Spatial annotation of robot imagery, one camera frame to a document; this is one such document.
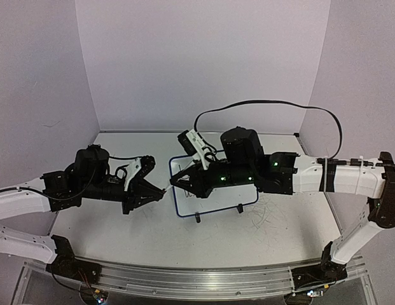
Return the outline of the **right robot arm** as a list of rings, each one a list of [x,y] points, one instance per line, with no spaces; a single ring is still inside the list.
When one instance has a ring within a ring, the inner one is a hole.
[[[200,199],[218,188],[244,185],[265,194],[366,196],[366,208],[339,238],[325,246],[321,261],[293,269],[296,290],[345,279],[354,254],[379,232],[395,227],[395,163],[388,152],[373,159],[348,160],[295,152],[265,154],[254,130],[236,127],[221,135],[225,157],[218,159],[214,148],[195,130],[184,131],[177,139],[193,163],[173,175],[170,183]]]

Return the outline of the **blue framed whiteboard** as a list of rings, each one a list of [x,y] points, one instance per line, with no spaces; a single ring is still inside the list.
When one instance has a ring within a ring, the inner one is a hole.
[[[200,165],[200,170],[204,170],[202,165],[195,163],[190,156],[176,156],[171,158],[169,160],[170,177],[184,168],[195,164]],[[201,186],[199,176],[194,180],[193,184],[195,186]],[[199,219],[202,214],[231,208],[236,208],[239,213],[242,213],[246,205],[256,203],[259,200],[259,193],[254,183],[241,186],[220,187],[214,189],[208,198],[198,198],[194,194],[173,186],[173,195],[177,215],[179,217],[195,217],[196,219]]]

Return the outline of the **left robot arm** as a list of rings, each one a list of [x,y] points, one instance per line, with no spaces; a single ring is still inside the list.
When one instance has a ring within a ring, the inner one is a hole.
[[[0,220],[36,212],[59,212],[80,207],[84,199],[121,203],[123,214],[160,201],[166,190],[145,177],[154,169],[152,156],[126,158],[115,173],[110,172],[109,152],[92,144],[76,153],[65,170],[48,172],[40,178],[0,189]],[[0,225],[0,253],[45,263],[46,271],[64,278],[96,284],[101,265],[78,259],[63,236],[40,236]]]

